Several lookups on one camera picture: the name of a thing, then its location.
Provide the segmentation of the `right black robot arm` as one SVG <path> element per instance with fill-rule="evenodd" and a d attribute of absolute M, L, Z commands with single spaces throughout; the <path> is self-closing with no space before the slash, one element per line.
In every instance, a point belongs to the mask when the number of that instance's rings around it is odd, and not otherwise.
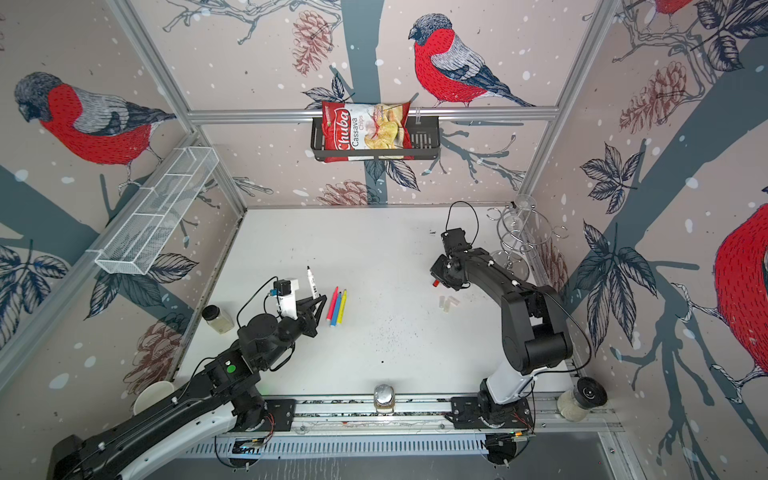
<path fill-rule="evenodd" d="M 444 253 L 430 269 L 435 282 L 456 291 L 478 287 L 500 309 L 504 360 L 481 381 L 480 417 L 492 427 L 523 423 L 525 391 L 540 376 L 568 372 L 558 367 L 573 354 L 566 312 L 552 287 L 533 285 L 499 266 L 486 250 L 467 242 L 463 229 L 446 230 L 441 240 Z"/>

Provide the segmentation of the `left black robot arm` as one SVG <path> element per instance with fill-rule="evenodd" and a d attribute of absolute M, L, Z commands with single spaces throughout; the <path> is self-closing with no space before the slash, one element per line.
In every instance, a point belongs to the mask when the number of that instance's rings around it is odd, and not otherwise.
<path fill-rule="evenodd" d="M 52 449 L 50 479 L 141 479 L 201 441 L 231 431 L 265 429 L 276 415 L 257 389 L 264 372 L 282 368 L 301 336 L 318 333 L 324 295 L 297 301 L 294 316 L 262 313 L 237 331 L 232 345 L 206 357 L 183 386 L 129 420 Z"/>

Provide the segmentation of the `white marker pen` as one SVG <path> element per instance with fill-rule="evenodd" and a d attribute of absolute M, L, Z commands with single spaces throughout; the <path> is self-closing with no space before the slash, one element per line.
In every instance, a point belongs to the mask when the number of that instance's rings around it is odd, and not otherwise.
<path fill-rule="evenodd" d="M 313 272 L 311 270 L 311 267 L 309 267 L 309 266 L 307 266 L 307 279 L 308 279 L 308 283 L 309 283 L 309 286 L 310 286 L 310 289 L 311 289 L 312 298 L 313 299 L 318 299 L 319 298 L 319 291 L 317 289 L 317 285 L 316 285 L 314 274 L 313 274 Z"/>

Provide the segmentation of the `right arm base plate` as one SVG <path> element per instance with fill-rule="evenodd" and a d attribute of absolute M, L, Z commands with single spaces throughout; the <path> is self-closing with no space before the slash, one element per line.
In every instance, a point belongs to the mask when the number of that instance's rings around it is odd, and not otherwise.
<path fill-rule="evenodd" d="M 481 406 L 477 397 L 459 396 L 450 399 L 450 409 L 444 415 L 455 429 L 519 429 L 533 427 L 533 413 L 526 399 L 498 405 Z"/>

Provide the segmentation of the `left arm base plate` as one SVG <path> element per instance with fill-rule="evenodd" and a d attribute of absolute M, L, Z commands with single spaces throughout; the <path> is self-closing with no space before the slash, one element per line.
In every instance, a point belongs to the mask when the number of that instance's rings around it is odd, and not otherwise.
<path fill-rule="evenodd" d="M 230 433 L 288 432 L 291 430 L 297 401 L 292 398 L 236 399 L 236 419 Z"/>

